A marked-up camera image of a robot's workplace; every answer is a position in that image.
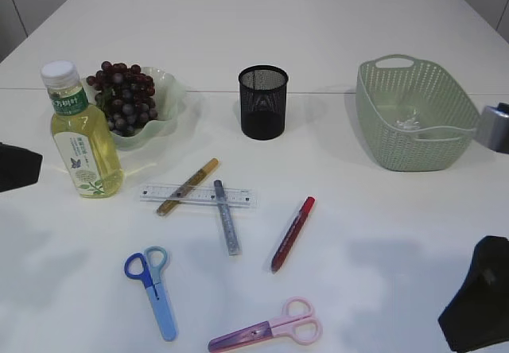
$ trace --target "plastic basket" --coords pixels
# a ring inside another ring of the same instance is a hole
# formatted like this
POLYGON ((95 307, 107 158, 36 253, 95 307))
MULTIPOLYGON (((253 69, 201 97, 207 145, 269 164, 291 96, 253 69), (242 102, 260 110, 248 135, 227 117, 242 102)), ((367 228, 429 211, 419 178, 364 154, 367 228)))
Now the plastic basket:
POLYGON ((480 117, 446 70, 406 55, 384 56, 360 65, 356 106, 360 127, 377 162, 403 172, 448 168, 468 147, 480 117), (390 59, 412 64, 377 66, 390 59))

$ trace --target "bottle cap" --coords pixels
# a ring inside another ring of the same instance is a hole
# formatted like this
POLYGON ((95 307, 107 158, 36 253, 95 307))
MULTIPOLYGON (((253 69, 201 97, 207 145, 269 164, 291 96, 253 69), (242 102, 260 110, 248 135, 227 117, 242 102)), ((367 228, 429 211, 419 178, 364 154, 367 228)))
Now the bottle cap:
POLYGON ((47 88, 64 89, 77 85, 80 75, 76 66, 66 60, 57 60, 47 63, 41 69, 41 77, 47 88))

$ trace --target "grape stem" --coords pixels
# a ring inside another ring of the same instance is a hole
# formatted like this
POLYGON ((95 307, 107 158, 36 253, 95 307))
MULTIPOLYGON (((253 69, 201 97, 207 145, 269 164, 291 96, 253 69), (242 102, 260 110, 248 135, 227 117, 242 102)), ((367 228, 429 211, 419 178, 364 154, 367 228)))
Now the grape stem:
POLYGON ((108 88, 107 90, 104 90, 103 94, 101 95, 101 100, 99 101, 99 103, 97 103, 98 104, 97 107, 99 107, 99 109, 104 113, 107 113, 107 106, 112 99, 111 94, 112 91, 113 88, 108 88))

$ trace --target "basket handle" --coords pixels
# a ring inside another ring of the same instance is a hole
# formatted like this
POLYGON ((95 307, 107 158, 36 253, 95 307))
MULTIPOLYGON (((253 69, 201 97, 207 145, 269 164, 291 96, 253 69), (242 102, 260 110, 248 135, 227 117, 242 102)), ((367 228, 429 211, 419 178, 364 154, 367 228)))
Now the basket handle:
POLYGON ((400 53, 394 53, 392 55, 386 55, 386 56, 379 57, 378 59, 373 60, 373 63, 375 65, 375 67, 378 68, 378 69, 390 69, 390 68, 412 68, 414 66, 414 64, 417 63, 418 61, 419 61, 419 59, 416 59, 416 58, 414 58, 412 56, 403 55, 403 54, 400 54, 400 53), (378 65, 376 65, 380 61, 392 60, 392 59, 409 60, 409 61, 412 62, 412 64, 410 66, 408 66, 408 67, 379 67, 378 65))
POLYGON ((459 138, 463 136, 473 137, 476 133, 476 129, 463 129, 458 128, 456 126, 433 126, 431 128, 422 129, 422 130, 415 130, 412 132, 411 137, 416 142, 443 142, 443 141, 457 141, 459 138), (419 134, 429 134, 429 133, 436 133, 436 132, 443 132, 448 131, 451 134, 455 134, 453 137, 449 138, 434 138, 434 139, 425 139, 425 138, 418 138, 419 134))

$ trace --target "yellow liquid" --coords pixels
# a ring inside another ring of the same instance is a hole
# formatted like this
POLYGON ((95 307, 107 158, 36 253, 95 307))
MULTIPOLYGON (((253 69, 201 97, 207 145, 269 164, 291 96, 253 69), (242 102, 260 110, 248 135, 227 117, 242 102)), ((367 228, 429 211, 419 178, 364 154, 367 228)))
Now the yellow liquid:
MULTIPOLYGON (((64 98, 75 95, 81 89, 83 87, 78 85, 58 91, 48 89, 48 93, 57 93, 64 98)), ((104 113, 95 105, 88 105, 84 111, 71 116, 54 114, 51 119, 52 136, 61 132, 75 132, 87 136, 99 175, 103 180, 104 193, 91 192, 80 195, 85 198, 105 198, 115 194, 122 185, 123 173, 104 113)))

